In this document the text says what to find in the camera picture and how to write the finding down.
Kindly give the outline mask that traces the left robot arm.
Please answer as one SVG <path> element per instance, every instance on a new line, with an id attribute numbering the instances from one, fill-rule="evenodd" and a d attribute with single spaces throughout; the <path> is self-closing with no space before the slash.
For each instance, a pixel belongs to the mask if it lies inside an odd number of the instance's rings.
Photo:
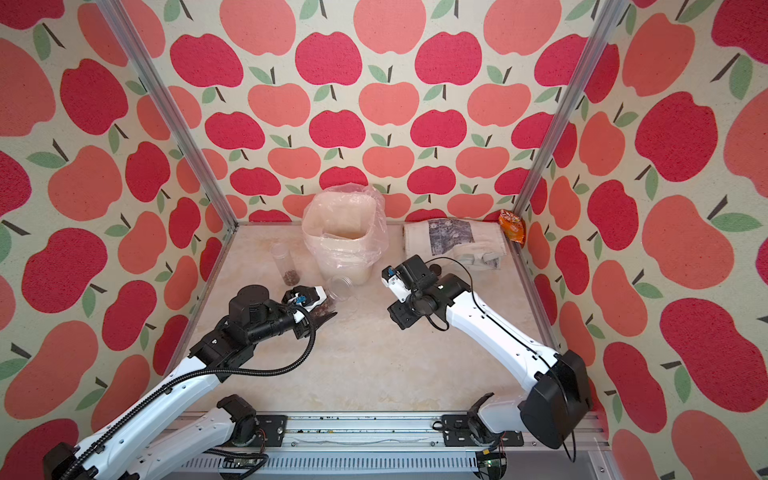
<path id="1" fill-rule="evenodd" d="M 333 316 L 313 313 L 327 302 L 322 286 L 296 286 L 280 302 L 261 285 L 240 289 L 228 314 L 160 384 L 77 445 L 53 447 L 43 458 L 45 478 L 161 479 L 199 454 L 220 454 L 226 443 L 249 445 L 262 428 L 255 409 L 238 395 L 220 400 L 195 423 L 167 437 L 161 434 L 233 376 L 270 378 L 296 370 L 311 354 L 318 328 Z M 296 360 L 273 369 L 245 368 L 258 344 L 286 332 L 308 341 Z"/>

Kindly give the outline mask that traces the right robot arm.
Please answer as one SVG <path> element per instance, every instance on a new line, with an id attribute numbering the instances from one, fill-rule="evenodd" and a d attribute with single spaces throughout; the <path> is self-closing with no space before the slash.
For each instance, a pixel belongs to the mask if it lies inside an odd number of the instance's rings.
<path id="1" fill-rule="evenodd" d="M 522 387 L 518 397 L 488 393 L 467 412 L 466 427 L 479 445 L 493 445 L 505 432 L 528 432 L 551 449 L 573 440 L 594 402 L 585 361 L 559 353 L 529 337 L 491 309 L 475 292 L 471 277 L 441 274 L 414 255 L 381 273 L 395 295 L 390 318 L 401 328 L 425 318 L 457 329 L 489 352 Z"/>

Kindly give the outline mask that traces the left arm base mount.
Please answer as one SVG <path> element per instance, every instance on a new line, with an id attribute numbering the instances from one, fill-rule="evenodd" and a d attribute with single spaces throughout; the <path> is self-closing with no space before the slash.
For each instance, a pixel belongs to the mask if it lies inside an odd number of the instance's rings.
<path id="1" fill-rule="evenodd" d="M 281 447 L 286 431 L 286 415 L 250 415 L 237 420 L 226 446 Z"/>

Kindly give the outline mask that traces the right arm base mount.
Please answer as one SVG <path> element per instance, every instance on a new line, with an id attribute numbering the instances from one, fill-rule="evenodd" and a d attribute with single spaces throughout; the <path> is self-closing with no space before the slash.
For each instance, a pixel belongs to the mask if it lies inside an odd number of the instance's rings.
<path id="1" fill-rule="evenodd" d="M 494 449 L 524 445 L 521 432 L 494 433 L 484 426 L 477 415 L 470 413 L 444 414 L 432 423 L 432 429 L 442 434 L 446 447 Z"/>

